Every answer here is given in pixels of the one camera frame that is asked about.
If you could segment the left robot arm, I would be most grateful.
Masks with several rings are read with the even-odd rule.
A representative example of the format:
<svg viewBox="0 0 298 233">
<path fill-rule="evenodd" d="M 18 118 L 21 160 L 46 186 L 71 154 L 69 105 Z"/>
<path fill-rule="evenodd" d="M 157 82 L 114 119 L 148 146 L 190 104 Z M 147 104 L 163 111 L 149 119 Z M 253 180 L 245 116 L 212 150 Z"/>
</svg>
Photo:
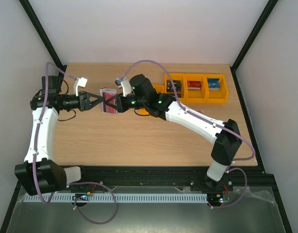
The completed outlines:
<svg viewBox="0 0 298 233">
<path fill-rule="evenodd" d="M 79 166 L 62 168 L 54 162 L 53 141 L 61 111 L 88 111 L 103 101 L 98 95 L 78 90 L 87 81 L 76 78 L 74 93 L 61 94 L 59 76 L 42 77 L 42 88 L 30 102 L 33 129 L 29 149 L 24 162 L 15 166 L 15 176 L 30 196 L 61 191 L 81 179 Z"/>
</svg>

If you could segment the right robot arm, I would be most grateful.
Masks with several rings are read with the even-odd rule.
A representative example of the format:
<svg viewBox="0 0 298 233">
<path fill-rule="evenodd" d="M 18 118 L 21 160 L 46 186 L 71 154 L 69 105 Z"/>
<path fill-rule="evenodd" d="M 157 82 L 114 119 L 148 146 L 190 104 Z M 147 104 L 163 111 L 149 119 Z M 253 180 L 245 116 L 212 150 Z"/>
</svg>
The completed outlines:
<svg viewBox="0 0 298 233">
<path fill-rule="evenodd" d="M 158 93 L 150 80 L 139 74 L 128 80 L 126 77 L 115 80 L 122 93 L 103 94 L 104 104 L 118 113 L 129 109 L 145 109 L 150 116 L 179 124 L 207 139 L 213 144 L 213 162 L 207 170 L 206 187 L 216 190 L 222 185 L 222 177 L 232 163 L 242 144 L 237 123 L 216 120 L 197 112 L 172 95 Z"/>
</svg>

